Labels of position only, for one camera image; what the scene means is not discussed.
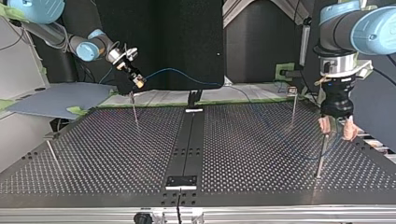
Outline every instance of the metal post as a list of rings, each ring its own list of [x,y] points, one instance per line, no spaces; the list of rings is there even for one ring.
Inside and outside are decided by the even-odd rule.
[[[297,98],[298,98],[298,95],[296,94],[294,96],[293,115],[292,115],[292,118],[291,118],[291,126],[292,127],[294,126],[294,119],[295,119],[295,116],[296,116]]]
[[[324,154],[326,153],[327,147],[329,145],[329,139],[330,139],[330,136],[328,134],[325,134],[323,137],[322,150],[320,152],[320,159],[319,159],[318,170],[317,170],[317,179],[321,178],[321,171],[322,171],[323,162],[324,162]]]

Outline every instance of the green tape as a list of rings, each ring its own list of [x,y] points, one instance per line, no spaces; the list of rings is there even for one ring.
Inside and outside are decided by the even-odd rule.
[[[14,7],[5,6],[4,4],[1,3],[0,3],[0,16],[16,21],[29,22],[24,16],[24,13],[22,11]]]
[[[15,104],[15,102],[11,100],[0,100],[0,111],[6,109],[13,104]]]
[[[84,115],[88,114],[88,110],[83,110],[79,106],[71,106],[71,107],[68,107],[66,110],[72,114],[79,115],[79,116],[84,116]]]
[[[294,71],[294,63],[282,63],[276,65],[275,80],[276,81],[292,81],[291,77],[285,77],[280,75],[280,71]]]

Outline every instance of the metal probe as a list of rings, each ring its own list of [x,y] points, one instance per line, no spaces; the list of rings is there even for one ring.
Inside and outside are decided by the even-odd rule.
[[[291,115],[291,128],[294,126],[294,120],[296,116],[298,91],[296,87],[288,87],[288,96],[294,97],[293,114]]]
[[[328,134],[325,134],[323,137],[322,150],[320,152],[320,159],[319,159],[318,170],[317,170],[317,179],[321,179],[321,171],[323,168],[324,155],[325,155],[327,147],[329,145],[329,140],[330,140],[330,136]]]

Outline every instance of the black bracket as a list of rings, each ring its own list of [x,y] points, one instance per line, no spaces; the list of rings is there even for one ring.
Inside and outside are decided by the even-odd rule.
[[[203,109],[196,105],[197,102],[201,101],[202,90],[190,91],[189,94],[189,104],[187,106],[186,112],[202,112]]]
[[[166,190],[197,190],[197,176],[169,176]]]

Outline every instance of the end effector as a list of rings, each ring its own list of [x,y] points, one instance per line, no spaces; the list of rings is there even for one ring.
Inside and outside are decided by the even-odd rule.
[[[326,117],[346,119],[353,124],[354,105],[350,100],[358,78],[372,71],[372,62],[358,60],[357,53],[388,55],[396,52],[396,6],[362,10],[360,1],[325,7],[320,15],[320,40],[314,51],[320,58],[322,79],[316,83],[326,93],[321,104],[322,130],[328,130]]]
[[[88,36],[88,40],[72,36],[70,46],[83,61],[91,62],[100,57],[105,57],[118,70],[127,73],[129,79],[138,88],[143,88],[145,85],[146,80],[141,76],[139,69],[132,65],[132,61],[137,57],[137,48],[120,49],[119,43],[113,43],[101,30],[93,31]]]

